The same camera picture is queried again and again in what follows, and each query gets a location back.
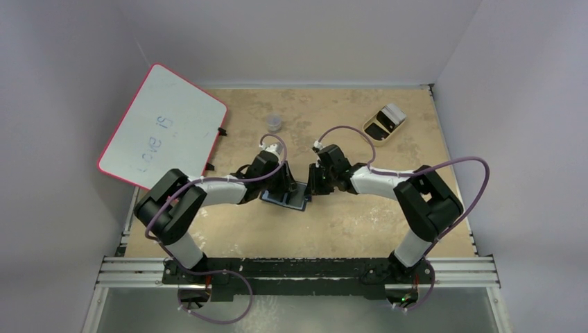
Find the blue leather card holder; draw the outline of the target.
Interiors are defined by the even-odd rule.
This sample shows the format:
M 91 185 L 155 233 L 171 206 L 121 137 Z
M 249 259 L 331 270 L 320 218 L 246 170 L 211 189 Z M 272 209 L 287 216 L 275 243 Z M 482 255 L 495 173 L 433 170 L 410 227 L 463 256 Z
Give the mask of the blue leather card holder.
M 266 203 L 303 212 L 306 209 L 306 204 L 309 201 L 309 199 L 305 196 L 306 188 L 306 183 L 297 182 L 297 188 L 293 192 L 279 195 L 271 194 L 269 191 L 265 191 L 260 195 L 259 198 Z

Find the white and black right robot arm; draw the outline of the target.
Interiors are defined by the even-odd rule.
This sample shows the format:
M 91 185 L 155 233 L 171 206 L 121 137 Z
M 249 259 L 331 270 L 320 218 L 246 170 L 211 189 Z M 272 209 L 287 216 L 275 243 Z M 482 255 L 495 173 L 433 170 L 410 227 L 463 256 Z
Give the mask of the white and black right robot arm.
M 389 256 L 389 272 L 398 282 L 416 274 L 427 249 L 464 212 L 446 182 L 431 171 L 419 176 L 385 176 L 366 163 L 350 164 L 335 144 L 314 148 L 318 161 L 309 165 L 307 196 L 329 195 L 335 189 L 369 194 L 399 203 L 409 229 Z

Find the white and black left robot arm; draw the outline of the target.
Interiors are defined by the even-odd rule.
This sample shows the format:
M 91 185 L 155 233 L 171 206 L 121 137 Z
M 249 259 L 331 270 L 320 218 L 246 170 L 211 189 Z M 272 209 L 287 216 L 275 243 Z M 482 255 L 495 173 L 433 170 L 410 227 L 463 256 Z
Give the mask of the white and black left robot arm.
M 189 234 L 198 210 L 220 204 L 242 205 L 265 191 L 292 192 L 296 183 L 281 143 L 261 145 L 250 164 L 224 178 L 190 180 L 171 169 L 135 205 L 133 214 L 180 265 L 180 275 L 191 284 L 204 280 L 206 255 Z

